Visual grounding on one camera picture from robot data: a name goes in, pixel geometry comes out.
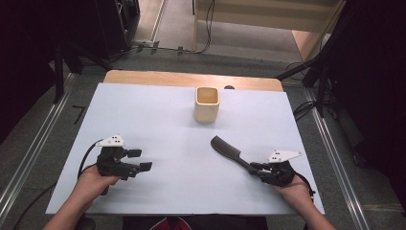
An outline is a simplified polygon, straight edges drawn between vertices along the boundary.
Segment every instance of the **table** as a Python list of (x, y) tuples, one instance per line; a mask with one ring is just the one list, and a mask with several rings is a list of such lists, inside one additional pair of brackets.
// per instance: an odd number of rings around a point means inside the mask
[[(194, 50), (197, 22), (206, 20), (212, 1), (195, 1)], [(331, 33), (345, 4), (345, 0), (215, 0), (213, 21), (292, 30), (306, 61), (325, 34)]]
[[(89, 214), (263, 216), (295, 213), (270, 186), (219, 155), (210, 145), (210, 140), (218, 135), (240, 149), (241, 158), (248, 162), (265, 162), (273, 149), (298, 150), (304, 154), (291, 160), (292, 167), (304, 174), (317, 191), (284, 92), (222, 89), (214, 123), (199, 124), (192, 116), (196, 86), (233, 84), (244, 89), (244, 83), (247, 88), (262, 88), (268, 84), (270, 88), (282, 89), (277, 80), (108, 72), (95, 92), (47, 214), (54, 214), (72, 191), (79, 163), (90, 145), (117, 132), (124, 137), (127, 149), (143, 150), (140, 158), (126, 162), (151, 161), (152, 169), (117, 183), (108, 195), (95, 200)], [(86, 165), (94, 163), (99, 152), (93, 149)], [(323, 213), (318, 193), (315, 204)]]

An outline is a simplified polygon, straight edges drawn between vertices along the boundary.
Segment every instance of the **comb teeth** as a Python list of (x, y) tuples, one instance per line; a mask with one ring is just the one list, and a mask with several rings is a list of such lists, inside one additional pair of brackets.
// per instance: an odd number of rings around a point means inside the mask
[(227, 142), (223, 141), (223, 139), (219, 138), (218, 136), (215, 136), (212, 139), (212, 147), (216, 151), (218, 151), (220, 154), (235, 159), (236, 157), (239, 157), (239, 154), (241, 151), (239, 149), (236, 149), (235, 147), (231, 146)]

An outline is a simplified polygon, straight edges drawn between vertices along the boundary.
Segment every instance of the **white plastic mount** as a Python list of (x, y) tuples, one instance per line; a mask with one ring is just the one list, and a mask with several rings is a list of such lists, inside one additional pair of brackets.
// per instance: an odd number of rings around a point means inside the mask
[(102, 141), (96, 143), (98, 147), (123, 147), (124, 146), (124, 139), (119, 134), (107, 137)]
[(290, 150), (274, 150), (271, 153), (271, 156), (268, 158), (269, 163), (280, 163), (283, 161), (290, 160), (292, 158), (301, 156), (302, 153), (299, 151), (290, 151)]

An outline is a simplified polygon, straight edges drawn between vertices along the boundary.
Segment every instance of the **gray floor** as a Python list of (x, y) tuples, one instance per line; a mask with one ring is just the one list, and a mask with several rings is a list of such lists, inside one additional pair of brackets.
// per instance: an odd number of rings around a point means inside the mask
[[(167, 7), (170, 2), (173, 3), (174, 1), (168, 0)], [(158, 37), (162, 41), (169, 41), (172, 38), (170, 35), (162, 34), (159, 34)], [(295, 49), (295, 47), (289, 45), (292, 44), (292, 39), (286, 34), (286, 38), (275, 39), (278, 42), (268, 44), (268, 46), (277, 47), (275, 50), (286, 52), (286, 56), (289, 57), (289, 53), (294, 53)], [(156, 70), (272, 78), (282, 73), (289, 62), (297, 61), (295, 58), (282, 61), (277, 56), (273, 57), (275, 59), (269, 60), (251, 55), (249, 57), (236, 57), (226, 52), (221, 55), (221, 52), (218, 52), (219, 49), (217, 46), (213, 46), (210, 54), (184, 54), (182, 56), (178, 56), (171, 51), (158, 51), (157, 54), (151, 55), (149, 50), (145, 49), (141, 53), (124, 55), (113, 63), (113, 66), (115, 69), (125, 70)], [(83, 118), (79, 118), (79, 123), (75, 124), (79, 110), (73, 108), (73, 106), (89, 105), (93, 92), (97, 84), (103, 80), (104, 75), (105, 72), (99, 66), (88, 66), (85, 67), (82, 75), (75, 76), (66, 105), (56, 120), (52, 132), (48, 136), (4, 224), (0, 226), (1, 229), (12, 229), (25, 207), (45, 188), (57, 181)], [(298, 74), (294, 78), (301, 77), (302, 75)], [(283, 89), (289, 98), (292, 110), (305, 102), (305, 90), (297, 81), (292, 79), (284, 80)], [(52, 105), (53, 96), (54, 89), (52, 88), (38, 100), (30, 112), (15, 127), (8, 139), (1, 144), (0, 189), (2, 191), (11, 181), (14, 172), (45, 120)], [(351, 183), (364, 208), (371, 229), (406, 229), (406, 218), (401, 215), (402, 210), (387, 178), (374, 169), (356, 167), (352, 162), (350, 146), (340, 126), (329, 115), (326, 116), (326, 121)], [(338, 229), (356, 229), (336, 175), (327, 157), (325, 145), (310, 113), (298, 122), (298, 128), (328, 219)], [(20, 229), (40, 229), (48, 221), (50, 217), (44, 213), (49, 199), (50, 195), (46, 194), (33, 206), (27, 216), (24, 217)], [(103, 216), (93, 218), (97, 221), (97, 229), (120, 229), (121, 217)], [(303, 229), (304, 226), (303, 221), (296, 216), (268, 217), (268, 224), (269, 229)]]

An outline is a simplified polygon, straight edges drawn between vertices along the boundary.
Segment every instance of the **beige furniture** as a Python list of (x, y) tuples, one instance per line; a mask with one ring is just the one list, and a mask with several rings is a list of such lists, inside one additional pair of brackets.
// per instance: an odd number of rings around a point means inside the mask
[[(211, 3), (212, 0), (195, 0), (194, 50), (197, 22), (206, 20)], [(345, 3), (345, 0), (215, 0), (213, 21), (292, 30), (303, 60), (308, 60), (325, 34), (333, 29)]]
[(235, 89), (283, 91), (281, 82), (274, 79), (157, 71), (111, 70), (105, 75), (104, 82), (187, 87), (210, 86), (216, 88), (224, 88), (227, 85), (232, 85)]

